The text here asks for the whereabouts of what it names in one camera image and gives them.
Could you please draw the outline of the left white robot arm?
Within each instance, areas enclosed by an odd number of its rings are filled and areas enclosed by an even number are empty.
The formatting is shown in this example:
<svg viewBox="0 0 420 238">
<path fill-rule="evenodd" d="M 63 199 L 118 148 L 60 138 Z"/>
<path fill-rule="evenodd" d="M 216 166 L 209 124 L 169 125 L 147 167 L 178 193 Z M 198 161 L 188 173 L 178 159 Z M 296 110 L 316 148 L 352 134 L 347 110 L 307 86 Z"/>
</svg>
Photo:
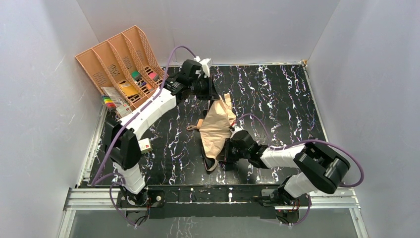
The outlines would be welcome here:
<svg viewBox="0 0 420 238">
<path fill-rule="evenodd" d="M 169 76 L 143 106 L 119 120 L 106 121 L 104 161 L 113 162 L 123 178 L 123 187 L 131 194 L 139 195 L 147 186 L 139 167 L 139 140 L 144 132 L 191 95 L 202 101 L 219 98 L 210 75 L 211 66 L 211 59 L 184 61 L 180 70 Z"/>
</svg>

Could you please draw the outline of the beige folding umbrella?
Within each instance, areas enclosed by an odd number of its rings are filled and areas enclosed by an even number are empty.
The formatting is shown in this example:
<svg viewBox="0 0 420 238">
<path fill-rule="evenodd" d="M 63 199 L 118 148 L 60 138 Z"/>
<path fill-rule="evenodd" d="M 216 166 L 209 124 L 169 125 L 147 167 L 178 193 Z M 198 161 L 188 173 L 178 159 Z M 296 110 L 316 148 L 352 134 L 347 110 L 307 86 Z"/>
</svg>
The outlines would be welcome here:
<svg viewBox="0 0 420 238">
<path fill-rule="evenodd" d="M 232 110 L 231 97 L 226 93 L 224 97 L 213 102 L 205 118 L 200 119 L 197 125 L 187 126 L 188 131 L 197 130 L 200 133 L 207 172 L 217 168 L 217 157 L 222 152 L 225 140 L 232 135 L 230 127 L 235 121 L 236 115 Z"/>
</svg>

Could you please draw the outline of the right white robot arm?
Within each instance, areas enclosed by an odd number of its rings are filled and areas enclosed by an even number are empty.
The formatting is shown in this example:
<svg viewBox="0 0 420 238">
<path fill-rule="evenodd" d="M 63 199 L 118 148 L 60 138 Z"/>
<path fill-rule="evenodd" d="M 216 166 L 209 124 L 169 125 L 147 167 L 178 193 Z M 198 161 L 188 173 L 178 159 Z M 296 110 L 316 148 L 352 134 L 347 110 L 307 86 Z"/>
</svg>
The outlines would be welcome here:
<svg viewBox="0 0 420 238">
<path fill-rule="evenodd" d="M 286 178 L 277 190 L 263 195 L 271 202 L 288 204 L 318 190 L 333 194 L 351 168 L 347 159 L 328 142 L 310 139 L 285 147 L 268 146 L 258 144 L 246 130 L 239 128 L 225 140 L 224 150 L 224 160 L 228 163 L 246 159 L 260 169 L 289 167 L 300 170 L 299 174 Z"/>
</svg>

